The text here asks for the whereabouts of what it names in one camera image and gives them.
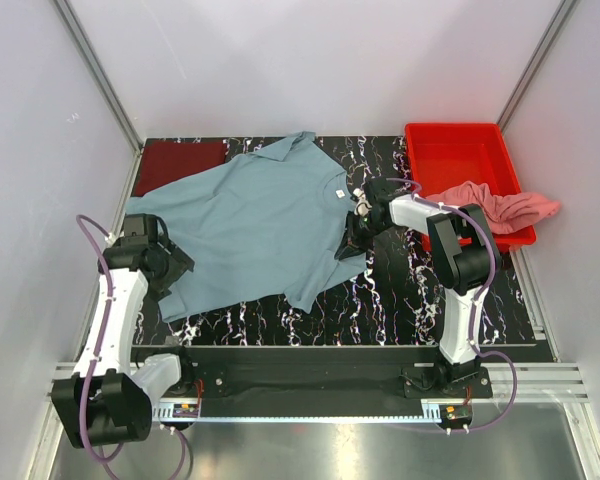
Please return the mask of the blue-grey t-shirt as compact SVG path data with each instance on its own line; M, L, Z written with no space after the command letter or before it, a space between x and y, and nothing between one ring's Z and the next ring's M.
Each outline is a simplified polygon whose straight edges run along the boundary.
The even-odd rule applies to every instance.
M287 136L126 204L160 217L195 262L160 300L163 321L283 295L311 310L319 293L366 269L336 251L354 204L346 171L312 132Z

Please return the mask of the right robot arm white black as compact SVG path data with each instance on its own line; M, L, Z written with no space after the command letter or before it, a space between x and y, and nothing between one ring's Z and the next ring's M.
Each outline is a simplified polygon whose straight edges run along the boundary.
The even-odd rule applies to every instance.
M351 195L354 210L347 214L335 258L370 251L375 237L394 227L429 238L434 272L445 288L443 332L433 366L419 377L403 378L419 392L438 390L452 397L466 389L481 368L482 309L501 257L480 206L434 202L420 196L420 189L398 178L373 178L356 189Z

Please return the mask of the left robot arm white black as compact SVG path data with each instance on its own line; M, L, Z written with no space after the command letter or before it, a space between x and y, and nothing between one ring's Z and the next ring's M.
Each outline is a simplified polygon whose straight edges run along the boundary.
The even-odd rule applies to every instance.
M132 344L146 302L158 303L194 269L194 261L153 214L132 214L119 236L96 250L99 293L87 341L69 377L54 382L51 401L71 445L100 446L145 440L163 396L188 394L196 372L183 348L149 356L134 370Z

